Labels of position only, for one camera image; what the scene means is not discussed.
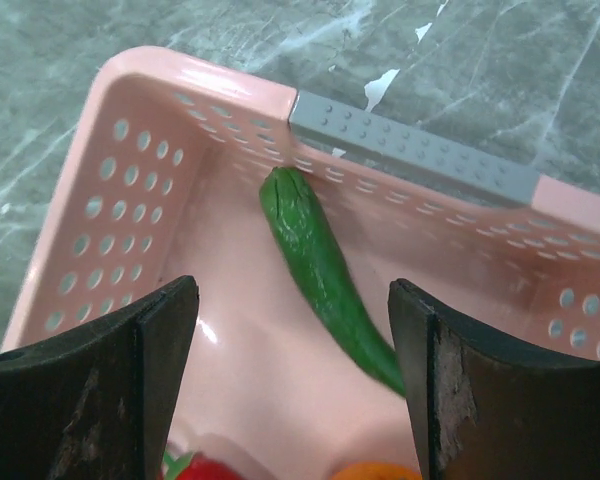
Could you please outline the orange fruit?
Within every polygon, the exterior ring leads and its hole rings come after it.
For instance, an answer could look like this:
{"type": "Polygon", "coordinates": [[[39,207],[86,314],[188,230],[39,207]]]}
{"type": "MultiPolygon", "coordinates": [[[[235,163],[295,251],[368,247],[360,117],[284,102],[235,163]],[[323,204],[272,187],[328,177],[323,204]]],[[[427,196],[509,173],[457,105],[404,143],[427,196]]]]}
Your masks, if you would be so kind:
{"type": "Polygon", "coordinates": [[[334,473],[330,480],[422,480],[415,470],[387,462],[358,462],[334,473]]]}

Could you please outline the green cucumber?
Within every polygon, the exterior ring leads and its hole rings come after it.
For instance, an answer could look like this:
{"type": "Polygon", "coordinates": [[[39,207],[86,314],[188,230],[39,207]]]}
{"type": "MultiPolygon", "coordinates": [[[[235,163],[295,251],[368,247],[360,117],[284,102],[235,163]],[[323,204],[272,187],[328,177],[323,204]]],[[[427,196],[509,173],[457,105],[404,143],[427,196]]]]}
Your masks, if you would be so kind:
{"type": "Polygon", "coordinates": [[[260,186],[259,202],[289,274],[333,341],[368,377],[404,398],[395,350],[373,323],[302,172],[273,168],[260,186]]]}

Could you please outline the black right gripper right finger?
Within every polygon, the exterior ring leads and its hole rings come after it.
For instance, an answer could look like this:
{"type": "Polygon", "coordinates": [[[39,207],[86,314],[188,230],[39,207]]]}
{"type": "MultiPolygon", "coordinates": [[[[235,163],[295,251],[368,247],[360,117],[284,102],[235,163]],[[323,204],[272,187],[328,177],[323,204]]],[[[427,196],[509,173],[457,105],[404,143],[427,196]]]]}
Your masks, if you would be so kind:
{"type": "Polygon", "coordinates": [[[405,279],[388,313],[426,479],[600,479],[600,362],[458,312],[405,279]]]}

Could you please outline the cherry tomato sprig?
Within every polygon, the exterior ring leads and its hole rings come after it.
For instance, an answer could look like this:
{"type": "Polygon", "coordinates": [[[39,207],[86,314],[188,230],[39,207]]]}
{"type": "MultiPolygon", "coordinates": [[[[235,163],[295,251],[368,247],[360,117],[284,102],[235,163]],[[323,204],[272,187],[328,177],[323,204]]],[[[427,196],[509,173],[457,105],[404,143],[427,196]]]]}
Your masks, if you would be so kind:
{"type": "Polygon", "coordinates": [[[243,480],[243,477],[225,463],[212,459],[202,452],[185,453],[174,457],[165,451],[158,479],[243,480]]]}

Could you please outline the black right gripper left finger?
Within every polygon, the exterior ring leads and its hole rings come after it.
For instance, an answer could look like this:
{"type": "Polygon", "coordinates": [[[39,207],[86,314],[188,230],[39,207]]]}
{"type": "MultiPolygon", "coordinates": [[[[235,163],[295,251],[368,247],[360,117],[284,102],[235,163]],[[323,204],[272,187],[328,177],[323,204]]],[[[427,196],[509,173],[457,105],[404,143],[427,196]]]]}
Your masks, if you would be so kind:
{"type": "Polygon", "coordinates": [[[0,354],[0,479],[155,479],[199,310],[182,276],[0,354]]]}

